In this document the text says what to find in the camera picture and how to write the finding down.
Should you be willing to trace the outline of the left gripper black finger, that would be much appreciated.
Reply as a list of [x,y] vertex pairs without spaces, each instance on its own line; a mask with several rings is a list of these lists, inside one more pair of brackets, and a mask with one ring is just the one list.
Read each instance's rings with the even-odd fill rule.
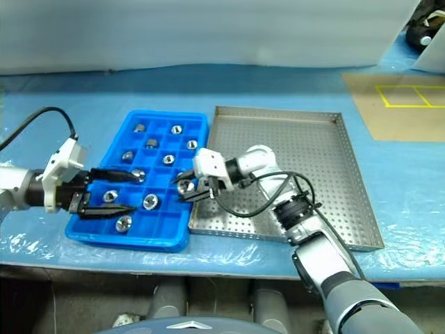
[[139,177],[125,170],[110,170],[101,168],[90,169],[91,180],[105,180],[109,182],[139,182]]
[[84,207],[78,211],[78,216],[85,220],[107,219],[131,214],[136,210],[128,205],[104,205],[101,207]]

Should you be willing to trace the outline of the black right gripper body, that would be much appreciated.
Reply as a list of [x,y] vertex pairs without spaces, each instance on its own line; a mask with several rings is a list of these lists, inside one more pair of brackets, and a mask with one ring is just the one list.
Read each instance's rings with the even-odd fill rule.
[[202,180],[204,199],[215,199],[220,195],[220,191],[223,189],[223,182],[217,177],[209,176]]

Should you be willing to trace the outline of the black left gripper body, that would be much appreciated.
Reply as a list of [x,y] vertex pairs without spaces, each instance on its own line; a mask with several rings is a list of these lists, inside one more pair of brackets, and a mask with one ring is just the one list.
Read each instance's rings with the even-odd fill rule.
[[71,214],[79,213],[86,201],[88,186],[92,182],[90,172],[83,170],[69,182],[63,182],[56,188],[56,207]]

